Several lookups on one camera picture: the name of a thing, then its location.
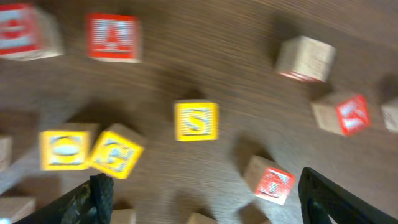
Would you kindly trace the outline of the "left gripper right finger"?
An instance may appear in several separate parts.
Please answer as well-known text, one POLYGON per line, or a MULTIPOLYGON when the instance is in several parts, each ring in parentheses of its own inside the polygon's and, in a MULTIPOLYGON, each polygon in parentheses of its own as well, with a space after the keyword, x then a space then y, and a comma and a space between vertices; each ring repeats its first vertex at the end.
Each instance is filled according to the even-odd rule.
POLYGON ((397 224, 397 219, 366 203, 310 167, 298 183, 304 224, 397 224))

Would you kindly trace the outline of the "yellow S block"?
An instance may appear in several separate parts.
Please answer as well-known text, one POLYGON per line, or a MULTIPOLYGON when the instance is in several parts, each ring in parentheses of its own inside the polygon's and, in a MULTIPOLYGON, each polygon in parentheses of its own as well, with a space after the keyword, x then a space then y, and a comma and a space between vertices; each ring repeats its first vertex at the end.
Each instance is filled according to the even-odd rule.
POLYGON ((218 139, 219 105, 210 100, 176 100, 175 140, 214 141, 218 139))

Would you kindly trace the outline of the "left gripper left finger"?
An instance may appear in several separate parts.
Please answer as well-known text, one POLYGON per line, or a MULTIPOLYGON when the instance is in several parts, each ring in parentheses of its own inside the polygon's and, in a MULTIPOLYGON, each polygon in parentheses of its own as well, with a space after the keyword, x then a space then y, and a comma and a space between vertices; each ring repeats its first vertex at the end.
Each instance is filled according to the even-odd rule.
POLYGON ((110 224, 114 180, 106 174, 90 179, 16 224, 110 224))

